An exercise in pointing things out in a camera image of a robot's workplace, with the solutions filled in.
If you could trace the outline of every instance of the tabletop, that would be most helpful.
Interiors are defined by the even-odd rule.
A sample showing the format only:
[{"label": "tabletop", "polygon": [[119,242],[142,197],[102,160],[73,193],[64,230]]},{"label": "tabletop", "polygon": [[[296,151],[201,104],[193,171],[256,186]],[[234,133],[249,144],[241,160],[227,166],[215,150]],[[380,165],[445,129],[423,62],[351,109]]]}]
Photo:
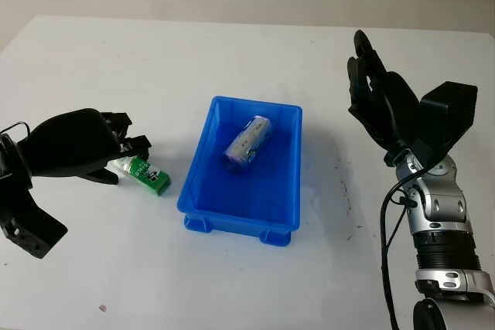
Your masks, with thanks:
[{"label": "tabletop", "polygon": [[[365,29],[419,97],[446,80],[479,87],[451,150],[482,268],[495,277],[495,41],[487,34]],[[68,228],[42,260],[0,239],[0,326],[14,329],[389,328],[378,211],[395,182],[348,112],[355,29],[39,16],[0,53],[0,127],[93,107],[127,112],[170,174],[157,197],[122,178],[33,179]],[[176,208],[212,97],[303,110],[301,226],[288,247],[183,226]],[[11,132],[23,137],[21,128]],[[389,226],[400,210],[391,208]],[[407,223],[390,252],[401,328],[412,328],[416,259]]]}]

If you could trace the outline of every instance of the blue plastic bin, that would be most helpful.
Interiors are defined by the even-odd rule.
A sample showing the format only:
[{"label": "blue plastic bin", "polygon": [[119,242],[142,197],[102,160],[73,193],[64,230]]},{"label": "blue plastic bin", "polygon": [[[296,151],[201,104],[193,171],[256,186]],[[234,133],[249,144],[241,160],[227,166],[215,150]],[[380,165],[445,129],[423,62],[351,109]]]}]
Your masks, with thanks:
[{"label": "blue plastic bin", "polygon": [[[241,173],[222,153],[255,115],[270,119],[265,147]],[[215,97],[177,206],[189,230],[222,230],[285,246],[299,228],[302,110],[298,106]]]}]

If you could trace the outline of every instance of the silver can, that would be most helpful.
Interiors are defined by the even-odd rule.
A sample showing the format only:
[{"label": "silver can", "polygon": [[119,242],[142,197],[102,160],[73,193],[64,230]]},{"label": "silver can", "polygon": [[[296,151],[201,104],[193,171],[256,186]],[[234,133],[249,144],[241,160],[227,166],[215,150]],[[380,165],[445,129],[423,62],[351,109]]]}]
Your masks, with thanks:
[{"label": "silver can", "polygon": [[271,135],[271,122],[254,116],[224,152],[224,159],[234,168],[246,168]]}]

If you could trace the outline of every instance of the black cable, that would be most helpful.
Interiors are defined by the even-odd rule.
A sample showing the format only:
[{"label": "black cable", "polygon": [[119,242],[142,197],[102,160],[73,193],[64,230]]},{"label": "black cable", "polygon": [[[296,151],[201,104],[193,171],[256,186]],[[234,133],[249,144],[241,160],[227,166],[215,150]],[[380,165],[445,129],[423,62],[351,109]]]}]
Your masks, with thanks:
[{"label": "black cable", "polygon": [[394,239],[395,234],[397,233],[399,226],[401,225],[401,222],[404,219],[404,215],[405,215],[405,212],[407,209],[408,209],[408,207],[404,206],[404,208],[402,209],[401,216],[399,216],[399,220],[397,221],[397,224],[395,225],[394,232],[392,232],[392,234],[390,235],[390,238],[388,239],[387,253],[388,253],[388,249],[390,248],[390,245],[392,244],[392,240]]},{"label": "black cable", "polygon": [[[408,198],[408,194],[405,193],[404,190],[402,189],[398,189],[399,192],[402,192],[402,194],[404,195],[404,197],[407,199]],[[394,199],[390,198],[390,201],[393,202],[395,205],[404,205],[404,203],[402,201],[395,201]]]},{"label": "black cable", "polygon": [[395,309],[394,309],[394,299],[392,297],[392,290],[390,286],[390,276],[388,272],[388,247],[390,246],[390,243],[392,240],[387,242],[387,228],[386,228],[386,216],[387,216],[387,207],[388,203],[391,201],[392,196],[406,183],[422,176],[426,172],[428,172],[433,166],[426,166],[420,171],[410,174],[401,181],[397,182],[387,193],[387,195],[384,198],[384,201],[381,203],[381,209],[380,209],[380,238],[381,238],[381,276],[382,276],[382,281],[383,281],[383,286],[384,286],[384,296],[385,296],[385,302],[387,303],[387,309],[388,309],[388,314],[390,315],[390,323],[392,326],[393,330],[398,330],[399,326],[397,323],[397,319],[395,317]]},{"label": "black cable", "polygon": [[7,127],[4,130],[0,131],[0,134],[5,133],[6,131],[11,130],[12,128],[16,127],[17,125],[24,125],[26,127],[26,131],[28,133],[28,136],[31,135],[31,129],[29,129],[29,125],[25,121],[18,121],[17,123],[11,125],[10,127]]}]

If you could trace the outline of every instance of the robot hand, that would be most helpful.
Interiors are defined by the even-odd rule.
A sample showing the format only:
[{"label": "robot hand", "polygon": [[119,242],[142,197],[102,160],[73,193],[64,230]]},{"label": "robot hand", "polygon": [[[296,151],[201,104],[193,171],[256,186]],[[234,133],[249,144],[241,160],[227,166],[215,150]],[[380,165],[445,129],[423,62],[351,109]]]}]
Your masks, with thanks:
[{"label": "robot hand", "polygon": [[44,121],[15,143],[0,133],[0,227],[5,236],[34,257],[43,258],[67,228],[34,202],[32,176],[78,176],[114,184],[118,177],[105,169],[116,158],[139,155],[147,159],[148,139],[126,138],[132,124],[125,113],[94,109],[61,114]]}]

